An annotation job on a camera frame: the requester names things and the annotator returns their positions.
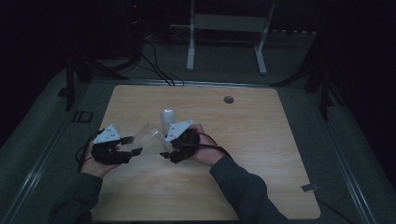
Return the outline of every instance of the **wooden tabletop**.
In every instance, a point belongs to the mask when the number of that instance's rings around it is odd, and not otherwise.
[[[232,104],[224,97],[231,96]],[[320,216],[303,162],[277,92],[255,88],[117,86],[102,128],[135,135],[148,121],[161,129],[160,114],[174,109],[177,121],[192,119],[249,172],[268,186],[275,206],[289,219]],[[94,221],[237,219],[210,175],[195,161],[173,164],[159,142],[104,179]]]

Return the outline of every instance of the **clear plastic cup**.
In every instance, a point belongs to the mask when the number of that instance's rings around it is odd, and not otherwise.
[[[163,133],[155,127],[151,122],[148,122],[135,136],[132,144],[128,144],[129,149],[142,147],[149,147],[155,142],[160,141],[163,150],[172,150],[172,145],[165,141]]]

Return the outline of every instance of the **finger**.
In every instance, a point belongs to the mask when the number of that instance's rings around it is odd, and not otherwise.
[[[190,126],[191,129],[194,129],[198,133],[204,133],[204,128],[202,127],[201,124],[193,124]]]

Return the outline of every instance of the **small round object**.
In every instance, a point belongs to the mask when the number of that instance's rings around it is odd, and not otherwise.
[[[234,99],[233,99],[232,96],[225,96],[225,97],[224,97],[224,102],[225,102],[226,104],[232,104],[232,103],[234,102]]]

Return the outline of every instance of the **person's left hand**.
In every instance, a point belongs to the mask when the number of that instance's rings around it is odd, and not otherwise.
[[[120,166],[119,164],[104,165],[99,161],[96,161],[91,154],[92,147],[93,142],[90,142],[90,145],[88,146],[85,153],[86,161],[82,164],[81,167],[82,173],[96,175],[100,178],[103,178],[108,172]]]

